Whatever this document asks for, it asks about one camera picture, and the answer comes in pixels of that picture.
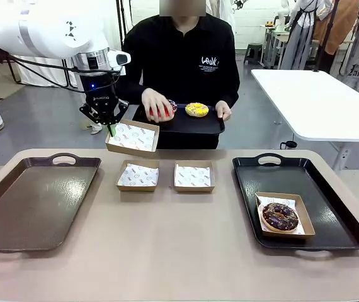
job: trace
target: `yellow donut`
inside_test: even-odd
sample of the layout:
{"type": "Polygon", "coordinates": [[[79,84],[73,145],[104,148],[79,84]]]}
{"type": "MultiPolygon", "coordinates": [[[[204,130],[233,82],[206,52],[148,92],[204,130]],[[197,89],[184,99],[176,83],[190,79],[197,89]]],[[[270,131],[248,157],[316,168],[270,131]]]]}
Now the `yellow donut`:
{"type": "Polygon", "coordinates": [[[201,103],[191,103],[186,105],[185,111],[190,116],[194,116],[196,118],[203,118],[209,113],[209,108],[201,103]]]}

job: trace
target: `donut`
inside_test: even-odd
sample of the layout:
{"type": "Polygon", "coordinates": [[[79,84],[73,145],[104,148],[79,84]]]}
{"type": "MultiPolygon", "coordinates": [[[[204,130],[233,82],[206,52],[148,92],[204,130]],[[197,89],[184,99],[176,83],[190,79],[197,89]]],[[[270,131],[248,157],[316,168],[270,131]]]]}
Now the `donut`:
{"type": "MultiPolygon", "coordinates": [[[[169,101],[171,107],[173,108],[173,113],[175,113],[177,111],[177,109],[178,109],[177,104],[174,101],[170,100],[170,99],[168,101],[169,101]]],[[[167,107],[164,107],[164,109],[165,109],[165,112],[166,112],[166,117],[168,118],[169,117],[168,109],[167,109],[167,107]]],[[[157,113],[158,113],[159,117],[161,117],[161,113],[160,113],[159,109],[157,109],[157,113]]],[[[153,116],[153,110],[152,109],[150,109],[150,117],[151,117],[151,120],[154,121],[154,116],[153,116]]]]}
{"type": "Polygon", "coordinates": [[[262,210],[264,224],[274,232],[291,233],[297,228],[299,218],[293,209],[281,203],[270,203],[262,210]]]}
{"type": "Polygon", "coordinates": [[[209,108],[201,103],[191,103],[186,105],[185,111],[188,115],[196,117],[196,118],[203,118],[207,116],[209,113],[209,108]]]}
{"type": "Polygon", "coordinates": [[[177,111],[177,109],[178,109],[177,104],[174,101],[170,100],[170,99],[168,101],[171,104],[171,107],[173,107],[173,111],[175,113],[177,111]]]}

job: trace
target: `stool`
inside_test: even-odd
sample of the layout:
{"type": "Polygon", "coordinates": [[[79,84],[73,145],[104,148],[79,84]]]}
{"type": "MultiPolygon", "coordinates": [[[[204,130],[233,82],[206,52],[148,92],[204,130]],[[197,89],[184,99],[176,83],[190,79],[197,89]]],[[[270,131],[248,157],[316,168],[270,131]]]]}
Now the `stool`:
{"type": "Polygon", "coordinates": [[[248,61],[248,63],[257,65],[259,63],[259,55],[261,52],[262,52],[262,44],[260,43],[248,44],[248,48],[245,53],[244,64],[245,61],[248,61]]]}

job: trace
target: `hand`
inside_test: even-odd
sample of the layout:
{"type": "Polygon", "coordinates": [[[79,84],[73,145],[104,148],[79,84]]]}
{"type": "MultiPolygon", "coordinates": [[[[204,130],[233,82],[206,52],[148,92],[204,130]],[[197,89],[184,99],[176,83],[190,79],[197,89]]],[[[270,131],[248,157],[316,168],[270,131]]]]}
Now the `hand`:
{"type": "Polygon", "coordinates": [[[219,101],[216,104],[217,117],[222,118],[223,121],[228,121],[231,118],[231,109],[225,101],[219,101]]]}
{"type": "Polygon", "coordinates": [[[174,117],[173,107],[167,101],[166,97],[162,94],[159,94],[157,91],[147,88],[142,93],[142,104],[144,106],[147,120],[154,120],[156,123],[160,121],[169,121],[174,117]],[[169,116],[166,116],[166,107],[168,109],[169,116]]]}

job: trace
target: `table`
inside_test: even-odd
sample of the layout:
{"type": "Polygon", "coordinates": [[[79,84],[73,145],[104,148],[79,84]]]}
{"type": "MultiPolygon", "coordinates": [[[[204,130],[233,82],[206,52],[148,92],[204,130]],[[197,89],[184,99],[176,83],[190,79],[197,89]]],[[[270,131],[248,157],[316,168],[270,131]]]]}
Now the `table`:
{"type": "MultiPolygon", "coordinates": [[[[21,159],[58,152],[99,157],[102,163],[59,249],[0,254],[0,300],[359,300],[359,251],[275,251],[256,243],[232,159],[267,150],[159,152],[159,184],[147,194],[118,191],[119,167],[132,157],[107,150],[26,150],[0,170],[0,180],[21,159]],[[213,160],[213,193],[174,192],[175,159],[213,160]],[[268,276],[281,276],[270,290],[268,276]]],[[[359,202],[319,155],[271,152],[310,159],[359,221],[359,202]]]]}
{"type": "Polygon", "coordinates": [[[275,27],[266,27],[265,25],[261,25],[260,27],[265,29],[265,39],[262,46],[261,62],[259,64],[266,68],[272,68],[275,65],[278,50],[278,40],[276,37],[279,39],[285,38],[287,42],[290,33],[288,31],[275,31],[275,27]]]}
{"type": "MultiPolygon", "coordinates": [[[[303,140],[343,142],[333,165],[343,169],[353,142],[359,142],[359,92],[325,72],[256,69],[252,74],[279,112],[277,125],[285,120],[303,140]]],[[[279,132],[277,126],[277,146],[279,132]]]]}
{"type": "Polygon", "coordinates": [[[276,36],[275,37],[275,39],[278,40],[281,43],[278,69],[280,69],[280,67],[282,66],[283,54],[285,53],[285,47],[286,47],[286,45],[288,43],[288,36],[289,35],[281,35],[281,36],[276,36]]]}

